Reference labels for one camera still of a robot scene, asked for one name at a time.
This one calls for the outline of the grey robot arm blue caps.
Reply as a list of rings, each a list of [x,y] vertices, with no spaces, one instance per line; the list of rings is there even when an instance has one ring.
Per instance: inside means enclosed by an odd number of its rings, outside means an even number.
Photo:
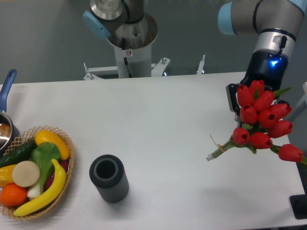
[[[236,0],[220,8],[217,21],[222,33],[259,36],[242,84],[263,80],[265,90],[279,90],[306,15],[304,0]],[[93,34],[113,46],[120,78],[163,75],[169,60],[152,65],[158,27],[145,13],[142,0],[93,0],[83,20]]]

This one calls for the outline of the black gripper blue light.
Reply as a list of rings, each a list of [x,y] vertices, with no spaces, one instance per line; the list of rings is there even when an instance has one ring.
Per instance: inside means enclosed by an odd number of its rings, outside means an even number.
[[[278,91],[287,66],[288,58],[284,55],[277,56],[269,51],[256,51],[253,53],[246,74],[240,83],[249,87],[253,80],[263,80],[264,89],[274,91],[275,100],[273,104],[290,105],[287,101],[280,98],[283,92]],[[237,127],[242,127],[240,105],[237,101],[238,88],[239,84],[231,83],[226,86],[226,94],[230,111],[235,113]]]

